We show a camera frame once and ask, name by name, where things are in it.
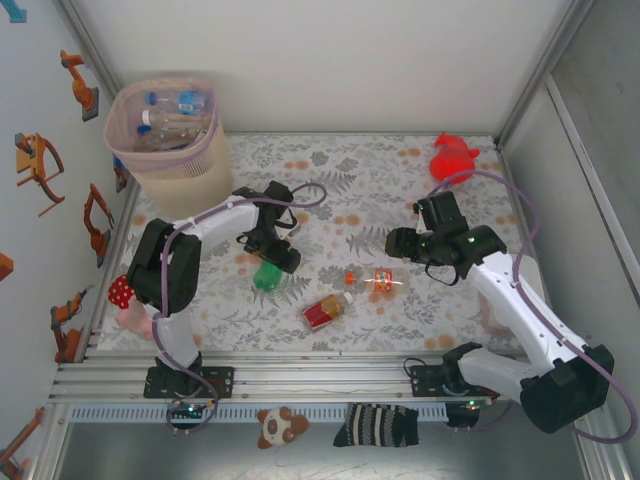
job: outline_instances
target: red plush toy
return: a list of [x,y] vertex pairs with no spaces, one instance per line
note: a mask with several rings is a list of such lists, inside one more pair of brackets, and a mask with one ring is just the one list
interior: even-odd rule
[[[436,140],[434,146],[442,146],[429,164],[431,175],[433,175],[436,180],[443,181],[455,173],[476,168],[473,159],[480,155],[480,150],[477,148],[470,149],[460,137],[447,135],[443,132]],[[470,176],[471,175],[463,175],[451,183],[462,183]]]
[[116,323],[120,327],[139,335],[144,340],[153,338],[151,317],[136,299],[135,292],[127,283],[126,275],[120,275],[113,281],[107,298],[121,308],[116,317]]

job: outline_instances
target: patterned mat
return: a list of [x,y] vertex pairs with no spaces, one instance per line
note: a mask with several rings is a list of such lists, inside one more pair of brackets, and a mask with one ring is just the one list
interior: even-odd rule
[[[423,267],[388,258],[387,233],[415,227],[414,201],[436,184],[428,172],[435,155],[431,136],[239,135],[229,137],[235,187],[263,190],[270,180],[293,188],[315,181],[329,198],[295,213],[303,224],[293,239],[302,254],[294,275],[265,294],[253,288],[259,259],[227,241],[202,260],[199,289],[188,307],[196,343],[202,350],[406,351],[449,349],[476,341],[497,349],[517,348],[509,333],[488,324],[490,308],[464,281],[447,287]],[[490,137],[466,137],[480,149],[476,166],[500,173]],[[505,187],[474,177],[454,189],[470,226],[487,224],[509,250],[520,247],[516,219]],[[296,200],[317,198],[300,191]],[[125,273],[146,223],[161,217],[142,192],[127,234],[117,275]],[[356,289],[347,315],[318,332],[308,330],[300,312],[324,296],[344,290],[346,271],[365,266],[407,268],[410,288],[392,301]],[[120,329],[117,308],[109,304],[99,349],[153,350],[152,342]]]

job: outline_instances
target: green bottle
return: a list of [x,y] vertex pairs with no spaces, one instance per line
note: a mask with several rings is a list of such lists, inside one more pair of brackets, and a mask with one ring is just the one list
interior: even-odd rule
[[253,284],[259,290],[270,292],[280,284],[280,278],[282,278],[282,270],[273,263],[263,260],[262,265],[253,276]]

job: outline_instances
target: bottle label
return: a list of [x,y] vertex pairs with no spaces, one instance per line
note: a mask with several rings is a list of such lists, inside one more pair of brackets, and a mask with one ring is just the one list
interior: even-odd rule
[[393,273],[388,268],[376,268],[373,272],[374,292],[390,292],[393,285]]
[[178,110],[183,115],[195,115],[193,102],[196,98],[196,92],[181,92],[178,98]]

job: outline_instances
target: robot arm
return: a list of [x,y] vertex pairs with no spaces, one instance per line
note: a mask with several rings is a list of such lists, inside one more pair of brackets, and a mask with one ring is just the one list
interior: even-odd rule
[[[285,233],[296,226],[295,217],[287,207],[263,202],[232,205],[247,198],[270,198],[290,203],[293,194],[286,186],[271,182],[264,193],[246,187],[236,190],[220,205],[229,205],[229,208],[202,221],[189,218],[171,224],[161,219],[152,220],[145,228],[129,267],[127,281],[153,317],[162,310],[161,266],[166,240],[174,230],[191,225],[171,244],[166,292],[168,315],[158,320],[158,336],[164,346],[164,352],[160,352],[158,358],[164,364],[163,368],[173,369],[175,375],[182,375],[184,382],[191,380],[167,360],[165,353],[189,369],[199,368],[200,352],[193,341],[185,309],[198,288],[201,257],[206,258],[221,242],[237,237],[246,252],[259,255],[287,273],[293,273],[300,264],[300,253],[283,239]],[[185,385],[184,391],[190,393],[190,388]]]
[[[498,310],[506,327],[518,338],[531,363],[518,362],[467,343],[444,356],[447,387],[460,391],[474,385],[489,388],[520,403],[529,419],[542,431],[553,433],[606,399],[608,383],[571,352],[544,326],[515,288],[513,259],[506,245],[487,226],[470,229],[451,192],[419,200],[416,229],[397,228],[387,237],[386,253],[408,257],[415,263],[451,266],[456,280],[463,278]],[[608,372],[613,357],[604,346],[590,348],[567,328],[523,279],[527,296],[564,338],[581,348]]]

